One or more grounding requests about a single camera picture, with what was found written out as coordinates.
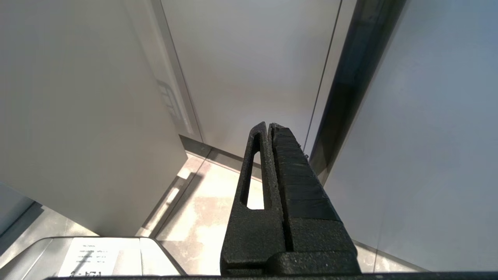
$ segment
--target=wall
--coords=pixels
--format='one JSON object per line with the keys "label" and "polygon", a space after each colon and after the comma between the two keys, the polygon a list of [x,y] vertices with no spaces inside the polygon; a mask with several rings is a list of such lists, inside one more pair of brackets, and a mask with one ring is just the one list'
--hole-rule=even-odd
{"label": "wall", "polygon": [[304,146],[340,3],[162,1],[204,143],[244,156],[265,121]]}
{"label": "wall", "polygon": [[497,12],[407,2],[325,185],[353,239],[432,271],[496,270]]}

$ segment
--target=tile floor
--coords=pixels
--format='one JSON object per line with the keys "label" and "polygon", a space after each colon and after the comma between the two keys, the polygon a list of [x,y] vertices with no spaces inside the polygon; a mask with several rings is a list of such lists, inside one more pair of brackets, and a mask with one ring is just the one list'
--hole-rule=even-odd
{"label": "tile floor", "polygon": [[[219,255],[242,164],[238,158],[209,149],[197,150],[198,154],[187,152],[188,160],[169,192],[137,233],[139,236],[155,236],[188,274],[220,273]],[[257,167],[251,178],[248,207],[263,208],[260,170]],[[32,216],[34,221],[25,216]],[[6,232],[0,238],[0,268],[41,238],[96,235],[39,205],[32,206],[9,230],[23,229],[23,219],[30,224],[20,235]],[[8,239],[13,237],[16,240],[5,248],[5,240],[9,245]],[[357,245],[357,249],[358,262],[364,273],[419,270],[394,261],[385,254],[377,254],[371,248]]]}

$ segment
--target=black textured plastic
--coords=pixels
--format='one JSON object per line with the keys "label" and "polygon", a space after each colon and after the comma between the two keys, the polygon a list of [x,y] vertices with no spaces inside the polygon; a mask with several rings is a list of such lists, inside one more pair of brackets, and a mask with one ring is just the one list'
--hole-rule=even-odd
{"label": "black textured plastic", "polygon": [[[264,210],[246,207],[261,154]],[[360,275],[356,248],[288,128],[250,134],[220,257],[223,276]]]}

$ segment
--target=white cabinet door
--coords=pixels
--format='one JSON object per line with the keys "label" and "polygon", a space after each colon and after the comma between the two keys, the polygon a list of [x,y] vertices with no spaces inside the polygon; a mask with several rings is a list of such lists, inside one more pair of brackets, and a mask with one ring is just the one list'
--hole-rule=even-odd
{"label": "white cabinet door", "polygon": [[304,146],[340,3],[162,1],[206,144],[243,156],[266,121]]}
{"label": "white cabinet door", "polygon": [[134,235],[186,154],[120,1],[0,3],[0,181]]}

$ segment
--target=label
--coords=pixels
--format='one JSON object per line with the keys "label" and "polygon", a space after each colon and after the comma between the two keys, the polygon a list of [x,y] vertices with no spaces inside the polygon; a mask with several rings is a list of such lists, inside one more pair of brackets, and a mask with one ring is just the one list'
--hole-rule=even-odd
{"label": "label", "polygon": [[73,238],[58,276],[112,275],[120,246],[120,238]]}

